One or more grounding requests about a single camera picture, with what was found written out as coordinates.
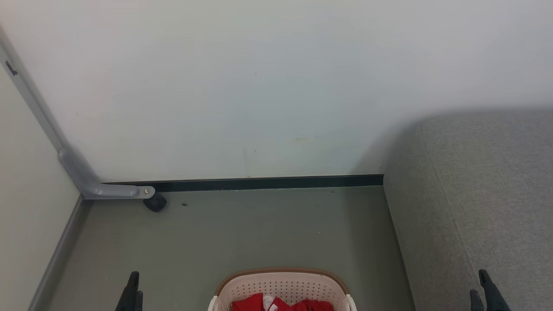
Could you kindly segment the grey fabric sofa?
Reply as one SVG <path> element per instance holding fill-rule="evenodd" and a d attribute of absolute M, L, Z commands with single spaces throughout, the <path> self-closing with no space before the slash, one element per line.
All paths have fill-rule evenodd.
<path fill-rule="evenodd" d="M 512 311 L 553 311 L 553 108 L 416 122 L 384 188 L 416 311 L 469 311 L 481 269 Z"/>

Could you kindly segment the grey metal frame leg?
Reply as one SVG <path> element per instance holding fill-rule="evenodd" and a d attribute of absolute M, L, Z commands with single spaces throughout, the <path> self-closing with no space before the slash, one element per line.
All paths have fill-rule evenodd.
<path fill-rule="evenodd" d="M 9 61 L 12 67 L 18 71 L 17 76 L 12 76 L 5 65 Z M 33 112 L 41 128 L 47 135 L 57 152 L 57 158 L 68 176 L 85 200 L 118 200 L 118 199 L 147 199 L 152 197 L 156 190 L 151 186 L 110 185 L 101 183 L 93 173 L 90 166 L 79 155 L 75 148 L 71 147 L 67 138 L 59 128 L 53 114 L 47 107 L 42 96 L 30 78 L 22 60 L 16 53 L 6 31 L 0 25 L 0 63 L 14 82 L 25 103 Z"/>

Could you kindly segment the cream perforated laundry basket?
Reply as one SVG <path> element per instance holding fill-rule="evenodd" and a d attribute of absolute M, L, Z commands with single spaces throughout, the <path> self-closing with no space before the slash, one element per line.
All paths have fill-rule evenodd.
<path fill-rule="evenodd" d="M 326 270 L 265 268 L 243 270 L 227 277 L 215 291 L 207 311 L 232 311 L 232 303 L 261 293 L 287 305 L 326 301 L 334 311 L 358 311 L 346 284 Z"/>

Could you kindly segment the black wall baseboard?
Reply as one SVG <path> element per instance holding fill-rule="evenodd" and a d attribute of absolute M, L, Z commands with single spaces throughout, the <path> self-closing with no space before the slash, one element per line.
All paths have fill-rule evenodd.
<path fill-rule="evenodd" d="M 110 185 L 151 186 L 157 192 L 221 190 L 306 189 L 328 187 L 382 186 L 384 175 L 300 176 L 177 181 L 115 182 Z"/>

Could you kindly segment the red white-striped garment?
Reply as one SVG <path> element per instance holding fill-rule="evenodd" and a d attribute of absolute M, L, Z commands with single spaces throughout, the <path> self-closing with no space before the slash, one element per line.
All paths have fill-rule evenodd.
<path fill-rule="evenodd" d="M 334 307 L 327 301 L 305 299 L 288 305 L 278 297 L 255 294 L 247 299 L 234 301 L 232 311 L 334 311 Z"/>

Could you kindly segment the grey skirting strip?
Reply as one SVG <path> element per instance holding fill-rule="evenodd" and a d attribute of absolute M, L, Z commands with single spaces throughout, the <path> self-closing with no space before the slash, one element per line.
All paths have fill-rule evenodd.
<path fill-rule="evenodd" d="M 80 196 L 34 293 L 28 311 L 47 311 L 49 309 L 57 286 L 67 267 L 67 262 L 82 231 L 83 222 L 88 211 L 89 203 Z"/>

